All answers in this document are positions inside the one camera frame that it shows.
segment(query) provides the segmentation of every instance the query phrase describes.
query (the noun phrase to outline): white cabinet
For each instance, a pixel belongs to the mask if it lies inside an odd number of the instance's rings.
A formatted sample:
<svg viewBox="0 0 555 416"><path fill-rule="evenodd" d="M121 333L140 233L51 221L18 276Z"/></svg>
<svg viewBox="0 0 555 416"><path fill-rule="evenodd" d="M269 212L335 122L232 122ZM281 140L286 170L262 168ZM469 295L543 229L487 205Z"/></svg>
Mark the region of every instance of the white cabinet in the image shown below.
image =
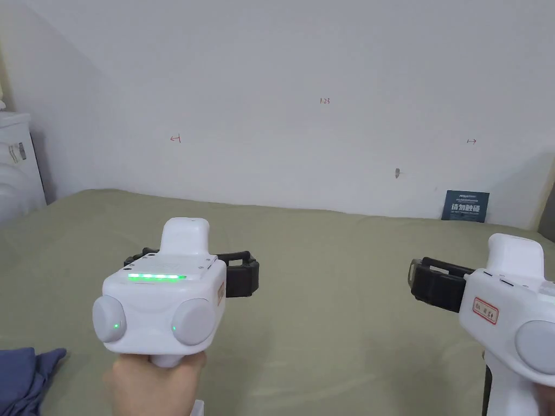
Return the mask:
<svg viewBox="0 0 555 416"><path fill-rule="evenodd" d="M29 115L0 111L0 227L44 206Z"/></svg>

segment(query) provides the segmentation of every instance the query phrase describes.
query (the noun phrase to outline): green bedsheet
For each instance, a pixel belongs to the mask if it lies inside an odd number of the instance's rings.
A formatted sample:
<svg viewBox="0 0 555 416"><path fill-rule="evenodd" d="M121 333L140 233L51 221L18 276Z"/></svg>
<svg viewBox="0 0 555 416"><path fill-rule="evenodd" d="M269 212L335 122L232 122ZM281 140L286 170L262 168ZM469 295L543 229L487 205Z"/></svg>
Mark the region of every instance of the green bedsheet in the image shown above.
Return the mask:
<svg viewBox="0 0 555 416"><path fill-rule="evenodd" d="M158 247L166 220L210 222L210 252L250 250L260 289L231 299L200 391L206 415L475 416L482 349L457 315L410 294L407 270L430 256L484 266L504 226L231 206L85 191L0 230L0 349L65 347L45 416L109 414L101 382L114 355L91 308L129 255Z"/></svg>

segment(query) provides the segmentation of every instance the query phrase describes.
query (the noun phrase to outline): human hand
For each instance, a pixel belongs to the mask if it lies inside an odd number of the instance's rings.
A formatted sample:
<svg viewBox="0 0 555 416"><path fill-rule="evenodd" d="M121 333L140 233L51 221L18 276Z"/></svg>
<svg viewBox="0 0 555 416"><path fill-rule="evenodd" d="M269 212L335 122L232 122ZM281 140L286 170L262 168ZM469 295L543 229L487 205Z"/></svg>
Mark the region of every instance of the human hand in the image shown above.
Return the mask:
<svg viewBox="0 0 555 416"><path fill-rule="evenodd" d="M538 385L542 416L555 416L555 387Z"/></svg>
<svg viewBox="0 0 555 416"><path fill-rule="evenodd" d="M148 356L120 355L104 376L114 416L189 416L205 364L204 352L174 368L157 367Z"/></svg>

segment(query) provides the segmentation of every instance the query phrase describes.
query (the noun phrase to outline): green indicator light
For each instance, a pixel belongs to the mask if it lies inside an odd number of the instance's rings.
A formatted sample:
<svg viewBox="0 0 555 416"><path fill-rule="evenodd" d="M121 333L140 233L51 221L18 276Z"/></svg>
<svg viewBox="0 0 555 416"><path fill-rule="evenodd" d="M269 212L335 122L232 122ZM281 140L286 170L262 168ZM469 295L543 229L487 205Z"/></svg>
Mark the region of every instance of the green indicator light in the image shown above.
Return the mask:
<svg viewBox="0 0 555 416"><path fill-rule="evenodd" d="M129 273L129 280L165 280L165 281L179 281L186 279L184 275L152 275L150 273Z"/></svg>

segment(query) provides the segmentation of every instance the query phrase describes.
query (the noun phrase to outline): handheld controller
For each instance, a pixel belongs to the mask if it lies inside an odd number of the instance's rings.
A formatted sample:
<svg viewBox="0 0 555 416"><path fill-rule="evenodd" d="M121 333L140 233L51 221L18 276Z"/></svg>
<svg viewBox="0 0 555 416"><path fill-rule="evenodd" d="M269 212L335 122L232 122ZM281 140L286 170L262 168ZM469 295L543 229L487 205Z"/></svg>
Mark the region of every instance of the handheld controller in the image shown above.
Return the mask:
<svg viewBox="0 0 555 416"><path fill-rule="evenodd" d="M458 312L485 348L483 416L543 414L534 384L555 387L555 283L546 281L539 243L489 239L486 268L428 257L413 260L408 284L420 301Z"/></svg>
<svg viewBox="0 0 555 416"><path fill-rule="evenodd" d="M160 250L128 258L102 285L93 305L97 337L110 351L149 355L159 367L206 350L218 329L227 297L258 289L259 264L250 253L208 253L209 224L172 218ZM240 266L229 266L242 260ZM197 400L193 415L203 414Z"/></svg>

